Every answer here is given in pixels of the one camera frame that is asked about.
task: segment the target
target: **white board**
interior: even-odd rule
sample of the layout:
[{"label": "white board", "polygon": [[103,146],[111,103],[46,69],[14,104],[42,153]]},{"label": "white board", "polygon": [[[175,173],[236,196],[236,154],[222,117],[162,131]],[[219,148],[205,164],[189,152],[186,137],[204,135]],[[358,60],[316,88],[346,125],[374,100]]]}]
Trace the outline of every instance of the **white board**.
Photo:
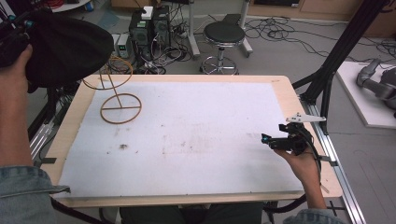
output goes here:
[{"label": "white board", "polygon": [[[396,119],[393,117],[395,111],[376,98],[372,91],[361,88],[356,84],[358,73],[367,65],[368,63],[344,62],[338,69],[337,76],[340,77],[347,95],[367,127],[396,129]],[[382,66],[388,68],[392,65],[382,64]],[[384,70],[378,66],[371,79],[379,82]]]},{"label": "white board", "polygon": [[199,195],[303,190],[261,133],[286,136],[274,90],[263,83],[127,83],[143,109],[121,125],[97,91],[64,164],[57,197]]}]

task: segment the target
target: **table leg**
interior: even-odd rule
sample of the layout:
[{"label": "table leg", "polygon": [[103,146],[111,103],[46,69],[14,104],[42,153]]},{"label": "table leg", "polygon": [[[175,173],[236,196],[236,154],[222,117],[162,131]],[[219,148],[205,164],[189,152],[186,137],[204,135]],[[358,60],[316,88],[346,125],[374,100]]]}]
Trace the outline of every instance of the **table leg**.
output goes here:
[{"label": "table leg", "polygon": [[194,0],[189,2],[189,42],[192,50],[192,56],[194,59],[200,56],[197,41],[194,36]]},{"label": "table leg", "polygon": [[[241,11],[241,22],[240,26],[242,29],[245,30],[245,22],[248,14],[248,4],[250,3],[250,0],[244,0],[244,4],[242,5],[242,11]],[[250,56],[251,53],[253,53],[253,48],[250,46],[248,41],[245,39],[244,43],[242,46],[245,48],[245,51],[247,52],[247,58]]]}]

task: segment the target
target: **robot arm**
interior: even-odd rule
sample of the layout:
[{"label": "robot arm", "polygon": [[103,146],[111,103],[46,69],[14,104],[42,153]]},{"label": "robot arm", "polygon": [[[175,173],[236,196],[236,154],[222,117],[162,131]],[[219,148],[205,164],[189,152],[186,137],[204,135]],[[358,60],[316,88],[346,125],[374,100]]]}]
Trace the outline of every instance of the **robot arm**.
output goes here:
[{"label": "robot arm", "polygon": [[381,60],[374,59],[369,65],[363,67],[358,73],[356,84],[375,93],[375,96],[381,100],[388,100],[395,92],[395,88],[382,82],[375,82],[370,77],[375,73]]}]

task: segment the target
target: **gray floor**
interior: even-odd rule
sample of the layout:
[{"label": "gray floor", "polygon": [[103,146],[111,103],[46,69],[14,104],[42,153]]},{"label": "gray floor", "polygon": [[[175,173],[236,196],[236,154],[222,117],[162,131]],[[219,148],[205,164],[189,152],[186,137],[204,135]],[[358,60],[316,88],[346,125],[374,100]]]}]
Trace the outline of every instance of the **gray floor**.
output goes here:
[{"label": "gray floor", "polygon": [[[131,15],[128,10],[121,11],[109,8],[106,2],[99,4],[94,12],[85,12],[78,8],[63,14],[98,24],[110,33],[127,32],[129,25],[127,18]],[[195,24],[198,27],[208,19],[210,18],[197,18]],[[311,22],[325,25],[333,24],[333,22],[324,21]],[[258,21],[251,23],[251,25],[258,24]],[[316,26],[298,21],[289,21],[288,25],[295,30],[326,35],[332,38],[338,38],[346,28],[345,24]],[[257,36],[254,31],[247,31],[247,36],[249,36],[247,40],[254,50],[249,58],[246,58],[245,52],[241,49],[226,51],[226,55],[237,63],[241,76],[282,75],[287,76],[291,82],[294,82],[317,71],[325,60],[325,57],[308,53],[300,43],[273,42],[262,38],[253,38]],[[204,43],[199,35],[196,37],[202,52],[201,58],[169,64],[165,67],[167,74],[200,74],[199,66],[202,59],[217,54],[217,49]],[[312,45],[316,50],[328,52],[335,44],[334,40],[307,33],[294,33],[290,34],[290,37],[299,38]],[[362,39],[361,43],[370,43],[370,41]],[[363,45],[357,45],[350,56],[356,60],[375,57],[380,57],[383,61],[392,59],[391,56],[378,51],[375,47]],[[302,93],[304,90],[305,87],[302,87],[296,92]],[[33,108],[31,110],[32,114],[36,113]],[[332,143],[344,167],[366,223],[395,223],[396,193],[393,188],[396,184],[396,131],[366,128],[337,77],[333,80],[328,120]],[[332,199],[332,201],[334,206],[343,206],[339,199]],[[98,217],[96,209],[82,209],[82,211]],[[295,213],[296,211],[276,215],[276,223],[281,223],[284,217]],[[346,223],[349,222],[345,212],[338,211],[337,214]],[[63,214],[58,214],[58,216],[60,223],[83,223]]]}]

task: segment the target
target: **human hand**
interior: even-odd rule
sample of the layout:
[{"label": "human hand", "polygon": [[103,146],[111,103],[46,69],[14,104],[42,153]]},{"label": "human hand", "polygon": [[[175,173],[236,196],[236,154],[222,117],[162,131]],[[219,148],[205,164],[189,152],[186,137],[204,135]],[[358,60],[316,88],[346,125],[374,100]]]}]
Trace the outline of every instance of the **human hand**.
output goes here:
[{"label": "human hand", "polygon": [[9,67],[0,68],[0,110],[12,109],[14,105],[27,105],[27,79],[25,66],[32,56],[28,45],[17,61]]},{"label": "human hand", "polygon": [[288,162],[291,170],[302,182],[303,186],[319,186],[318,166],[309,148],[298,156],[296,156],[294,152],[289,153],[285,150],[274,150],[274,152]]},{"label": "human hand", "polygon": [[307,148],[298,156],[294,152],[289,153],[285,150],[275,150],[275,153],[288,162],[291,170],[303,184],[308,208],[325,209],[326,203],[320,189],[318,166],[311,150]]}]

